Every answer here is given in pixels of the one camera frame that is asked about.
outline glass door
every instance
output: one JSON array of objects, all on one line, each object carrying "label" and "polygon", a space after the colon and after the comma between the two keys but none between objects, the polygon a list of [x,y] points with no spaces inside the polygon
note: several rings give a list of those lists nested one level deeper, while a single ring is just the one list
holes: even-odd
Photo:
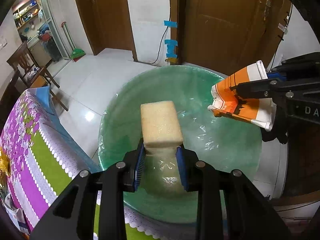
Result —
[{"label": "glass door", "polygon": [[70,59],[70,56],[68,55],[68,52],[67,52],[67,50],[66,50],[66,48],[65,48],[65,46],[59,36],[57,29],[56,29],[56,25],[53,21],[51,13],[50,13],[50,9],[49,9],[47,0],[41,0],[41,6],[42,6],[42,11],[43,11],[46,23],[49,26],[53,40],[56,43],[62,58],[63,59]]}]

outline purple stripe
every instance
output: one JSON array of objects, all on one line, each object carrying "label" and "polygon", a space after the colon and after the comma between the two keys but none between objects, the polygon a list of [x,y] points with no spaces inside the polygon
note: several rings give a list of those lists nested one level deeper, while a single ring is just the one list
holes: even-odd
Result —
[{"label": "purple stripe", "polygon": [[20,174],[21,186],[25,194],[28,196],[28,200],[30,201],[30,204],[34,209],[36,215],[39,217],[39,219],[41,219],[44,213],[48,210],[49,206],[40,194],[40,191],[37,188],[29,169],[25,168],[23,171],[20,172]]},{"label": "purple stripe", "polygon": [[[10,179],[9,177],[7,177],[7,185],[10,189],[10,192],[11,192],[11,198],[12,198],[12,201],[13,201],[13,204],[16,208],[21,208],[23,210],[23,208],[20,206],[20,203],[16,197],[16,194],[15,194],[15,191],[14,191],[14,188],[13,188],[13,185],[11,184],[10,182]],[[32,232],[33,230],[33,226],[30,224],[30,221],[26,218],[26,215],[25,213],[23,212],[24,216],[25,216],[25,221],[27,222],[27,225],[29,226],[29,231]]]}]

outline rectangular sponge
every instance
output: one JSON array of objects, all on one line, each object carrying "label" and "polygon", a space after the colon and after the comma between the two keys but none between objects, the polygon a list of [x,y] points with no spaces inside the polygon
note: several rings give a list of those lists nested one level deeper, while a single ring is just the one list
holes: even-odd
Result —
[{"label": "rectangular sponge", "polygon": [[177,112],[172,101],[142,104],[140,109],[145,148],[171,148],[183,143]]}]

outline green stripe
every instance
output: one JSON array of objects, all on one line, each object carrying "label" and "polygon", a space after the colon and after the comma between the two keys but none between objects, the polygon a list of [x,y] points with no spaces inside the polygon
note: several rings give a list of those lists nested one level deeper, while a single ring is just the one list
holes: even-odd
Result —
[{"label": "green stripe", "polygon": [[65,173],[57,160],[53,157],[53,154],[50,152],[39,131],[36,132],[36,135],[33,134],[31,139],[34,142],[31,149],[38,165],[45,178],[48,180],[48,183],[51,184],[53,190],[59,195],[72,179]]},{"label": "green stripe", "polygon": [[[100,206],[96,205],[96,211],[94,214],[94,226],[93,231],[98,235],[99,231],[99,215]],[[152,236],[147,236],[144,232],[139,232],[137,228],[132,228],[129,224],[125,224],[125,231],[127,233],[128,240],[154,240]]]}]

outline broom handle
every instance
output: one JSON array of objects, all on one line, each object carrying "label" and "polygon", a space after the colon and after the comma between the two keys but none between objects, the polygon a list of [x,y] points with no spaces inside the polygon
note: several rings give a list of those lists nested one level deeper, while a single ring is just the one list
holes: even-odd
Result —
[{"label": "broom handle", "polygon": [[62,29],[63,29],[63,31],[64,31],[64,34],[65,34],[66,37],[67,37],[67,40],[68,40],[68,42],[69,42],[69,45],[70,45],[71,49],[74,50],[74,49],[76,48],[76,46],[75,46],[75,44],[74,44],[74,42],[73,42],[73,40],[72,40],[72,38],[71,38],[71,35],[70,35],[70,32],[69,32],[67,23],[66,23],[66,22],[63,22],[63,23],[61,24],[61,27],[62,27]]}]

